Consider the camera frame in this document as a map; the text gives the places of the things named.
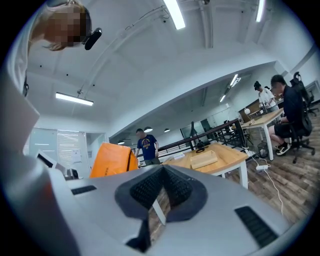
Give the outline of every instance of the person in white shirt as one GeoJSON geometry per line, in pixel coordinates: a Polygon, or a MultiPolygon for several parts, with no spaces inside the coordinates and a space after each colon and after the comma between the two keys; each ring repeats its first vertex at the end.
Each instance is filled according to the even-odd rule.
{"type": "Polygon", "coordinates": [[[264,105],[268,113],[279,109],[276,103],[275,96],[269,89],[267,89],[266,87],[263,88],[258,81],[254,83],[254,89],[256,91],[259,91],[259,102],[264,105]]]}
{"type": "Polygon", "coordinates": [[[80,45],[91,35],[89,11],[78,0],[50,0],[15,38],[0,72],[0,148],[22,152],[39,113],[24,91],[30,47],[45,40],[50,51],[80,45]]]}

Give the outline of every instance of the computer monitor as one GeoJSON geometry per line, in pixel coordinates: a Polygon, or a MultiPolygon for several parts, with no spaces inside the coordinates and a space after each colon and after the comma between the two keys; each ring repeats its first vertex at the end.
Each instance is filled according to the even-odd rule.
{"type": "Polygon", "coordinates": [[[66,168],[62,164],[53,160],[51,157],[49,157],[47,154],[45,154],[40,149],[37,151],[35,157],[37,159],[39,159],[41,162],[43,162],[44,165],[46,165],[48,168],[58,169],[62,172],[62,174],[65,174],[66,168]]]}

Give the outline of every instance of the man in blue t-shirt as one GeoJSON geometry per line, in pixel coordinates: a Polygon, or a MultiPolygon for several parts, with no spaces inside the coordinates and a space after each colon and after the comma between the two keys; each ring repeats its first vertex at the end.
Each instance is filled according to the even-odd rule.
{"type": "Polygon", "coordinates": [[[144,130],[137,129],[135,134],[138,136],[138,146],[135,151],[135,157],[138,157],[140,149],[142,149],[143,158],[145,164],[149,165],[159,165],[159,153],[158,147],[159,143],[156,138],[151,134],[146,134],[144,130]]]}

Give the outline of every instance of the person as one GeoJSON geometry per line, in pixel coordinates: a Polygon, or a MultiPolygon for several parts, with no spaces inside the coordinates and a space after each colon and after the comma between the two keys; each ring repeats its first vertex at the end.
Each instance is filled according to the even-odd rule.
{"type": "Polygon", "coordinates": [[[32,45],[45,40],[48,42],[45,48],[54,52],[81,45],[92,33],[91,24],[89,11],[80,2],[58,0],[43,4],[24,25],[0,72],[0,101],[5,106],[0,111],[0,148],[22,154],[40,116],[26,98],[26,72],[32,45]]]}
{"type": "Polygon", "coordinates": [[[261,84],[256,81],[254,83],[254,89],[256,91],[259,91],[259,102],[265,106],[267,113],[271,113],[279,109],[278,105],[276,104],[275,96],[268,88],[262,88],[261,84]]]}
{"type": "Polygon", "coordinates": [[[136,158],[138,157],[139,151],[140,149],[142,149],[143,158],[147,166],[159,165],[160,164],[160,160],[158,158],[159,143],[156,140],[156,138],[151,134],[146,134],[144,130],[140,128],[136,130],[135,134],[139,138],[137,143],[137,149],[135,151],[135,157],[136,158]]]}
{"type": "Polygon", "coordinates": [[[16,37],[1,71],[1,83],[23,93],[31,46],[40,40],[55,52],[77,46],[91,34],[91,23],[88,10],[78,0],[48,1],[16,37]]]}
{"type": "Polygon", "coordinates": [[[285,117],[281,118],[280,124],[268,128],[270,139],[279,143],[276,154],[281,156],[291,147],[291,145],[284,140],[284,138],[291,137],[288,123],[293,122],[292,125],[297,129],[302,127],[301,115],[299,115],[299,113],[301,113],[303,108],[303,100],[301,94],[288,86],[284,77],[280,74],[276,74],[271,78],[271,87],[274,94],[283,95],[283,110],[285,117]]]}

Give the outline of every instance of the sneaker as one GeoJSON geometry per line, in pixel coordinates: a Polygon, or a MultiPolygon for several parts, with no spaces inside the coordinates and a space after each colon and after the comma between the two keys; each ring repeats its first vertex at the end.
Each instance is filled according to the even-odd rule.
{"type": "Polygon", "coordinates": [[[276,154],[278,156],[283,155],[284,153],[286,153],[289,149],[291,148],[291,145],[288,143],[285,143],[284,145],[280,145],[279,149],[277,150],[276,154]]]}

